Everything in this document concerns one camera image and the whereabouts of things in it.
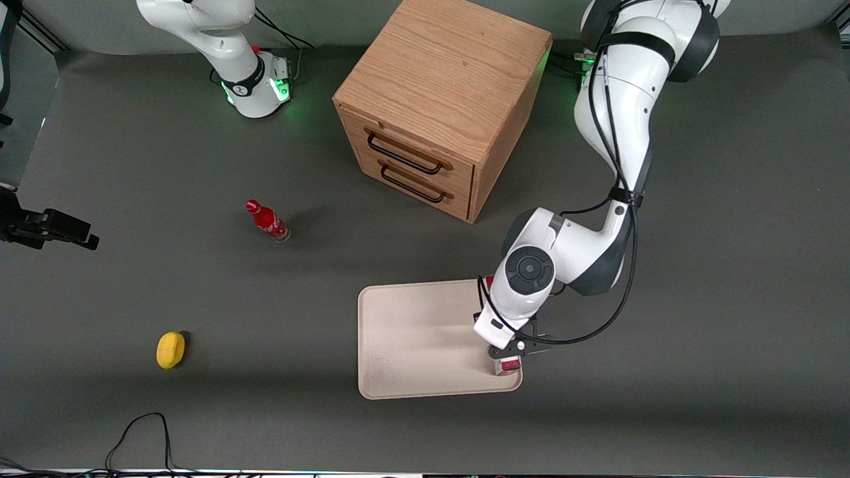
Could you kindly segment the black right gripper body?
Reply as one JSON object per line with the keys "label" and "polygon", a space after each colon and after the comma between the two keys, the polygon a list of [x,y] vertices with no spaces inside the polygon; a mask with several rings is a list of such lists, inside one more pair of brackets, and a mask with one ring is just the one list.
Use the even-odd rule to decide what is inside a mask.
{"label": "black right gripper body", "polygon": [[21,208],[17,194],[1,188],[1,241],[18,243],[32,249],[43,249],[44,240],[33,237],[33,224],[27,219],[29,212]]}

